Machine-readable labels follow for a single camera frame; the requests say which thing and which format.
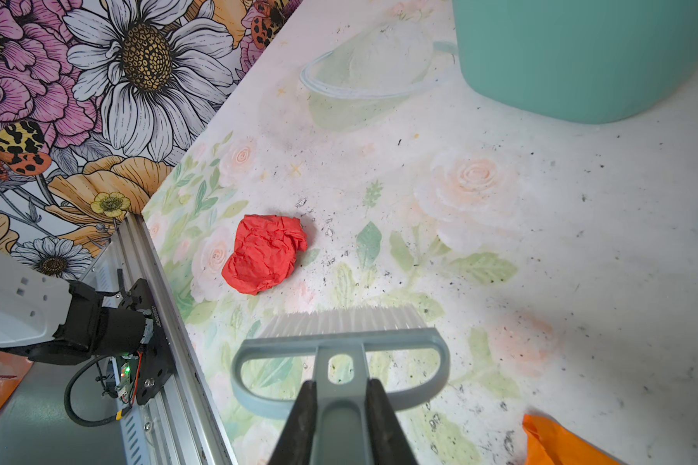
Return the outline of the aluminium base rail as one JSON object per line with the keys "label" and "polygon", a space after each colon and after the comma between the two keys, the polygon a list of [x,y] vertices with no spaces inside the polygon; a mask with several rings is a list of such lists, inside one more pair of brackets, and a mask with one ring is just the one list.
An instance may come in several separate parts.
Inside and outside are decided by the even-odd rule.
{"label": "aluminium base rail", "polygon": [[117,225],[83,280],[107,293],[106,306],[149,318],[139,354],[107,363],[116,403],[133,405],[117,422],[126,463],[236,463],[142,217]]}

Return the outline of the orange folded paper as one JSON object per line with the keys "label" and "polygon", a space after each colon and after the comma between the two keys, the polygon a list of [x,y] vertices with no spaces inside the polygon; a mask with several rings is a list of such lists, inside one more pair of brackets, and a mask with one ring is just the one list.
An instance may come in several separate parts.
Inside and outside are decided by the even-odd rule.
{"label": "orange folded paper", "polygon": [[620,464],[549,418],[525,415],[523,429],[527,434],[525,465]]}

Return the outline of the grey-green hand brush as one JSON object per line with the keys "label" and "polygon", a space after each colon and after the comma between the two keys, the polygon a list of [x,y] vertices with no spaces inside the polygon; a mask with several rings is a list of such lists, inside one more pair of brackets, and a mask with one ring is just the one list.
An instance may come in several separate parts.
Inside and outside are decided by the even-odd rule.
{"label": "grey-green hand brush", "polygon": [[242,368],[254,360],[312,358],[313,374],[306,381],[317,383],[318,416],[310,464],[373,464],[365,396],[368,380],[377,378],[370,374],[368,354],[411,350],[436,352],[438,367],[416,387],[386,391],[383,386],[397,416],[434,398],[450,375],[446,342],[412,306],[276,316],[257,337],[240,345],[231,366],[232,388],[248,411],[286,424],[299,394],[281,400],[254,393],[242,379]]}

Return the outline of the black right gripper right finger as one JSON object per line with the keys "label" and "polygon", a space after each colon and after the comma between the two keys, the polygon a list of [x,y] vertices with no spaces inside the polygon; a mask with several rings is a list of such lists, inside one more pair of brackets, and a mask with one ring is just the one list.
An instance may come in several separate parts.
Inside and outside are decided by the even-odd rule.
{"label": "black right gripper right finger", "polygon": [[368,436],[375,465],[417,465],[389,397],[377,379],[369,379],[365,396]]}

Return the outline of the red paper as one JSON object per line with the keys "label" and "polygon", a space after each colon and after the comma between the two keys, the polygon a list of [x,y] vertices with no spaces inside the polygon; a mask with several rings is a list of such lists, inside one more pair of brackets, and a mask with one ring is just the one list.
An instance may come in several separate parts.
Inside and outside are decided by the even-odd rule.
{"label": "red paper", "polygon": [[239,293],[257,296],[290,277],[298,253],[307,249],[308,235],[298,218],[245,215],[221,274]]}

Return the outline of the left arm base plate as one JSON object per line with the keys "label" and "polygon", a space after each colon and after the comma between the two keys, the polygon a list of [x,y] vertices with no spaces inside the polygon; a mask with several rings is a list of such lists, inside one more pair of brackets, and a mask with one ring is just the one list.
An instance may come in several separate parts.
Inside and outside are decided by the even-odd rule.
{"label": "left arm base plate", "polygon": [[116,358],[116,391],[126,404],[143,406],[176,373],[172,350],[147,280],[138,279],[122,303],[145,316],[142,344],[136,354]]}

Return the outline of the green plastic trash bin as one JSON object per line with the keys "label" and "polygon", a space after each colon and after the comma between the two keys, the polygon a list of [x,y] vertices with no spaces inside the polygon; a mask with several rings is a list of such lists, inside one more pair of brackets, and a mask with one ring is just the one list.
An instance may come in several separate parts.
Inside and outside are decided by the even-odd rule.
{"label": "green plastic trash bin", "polygon": [[698,1],[456,1],[477,93],[587,124],[641,114],[698,69]]}

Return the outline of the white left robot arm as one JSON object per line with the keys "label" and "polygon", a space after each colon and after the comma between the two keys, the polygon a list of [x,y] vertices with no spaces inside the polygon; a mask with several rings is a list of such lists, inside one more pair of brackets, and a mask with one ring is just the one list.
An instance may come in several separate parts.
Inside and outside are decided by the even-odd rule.
{"label": "white left robot arm", "polygon": [[145,288],[98,291],[0,252],[0,351],[55,365],[136,354],[154,331],[150,305],[134,294]]}

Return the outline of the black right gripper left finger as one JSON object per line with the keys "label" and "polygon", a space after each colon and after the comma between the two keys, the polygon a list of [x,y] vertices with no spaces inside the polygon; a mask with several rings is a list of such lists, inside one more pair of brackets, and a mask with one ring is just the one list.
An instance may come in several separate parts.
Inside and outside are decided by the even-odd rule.
{"label": "black right gripper left finger", "polygon": [[268,464],[310,465],[317,416],[317,383],[305,381]]}

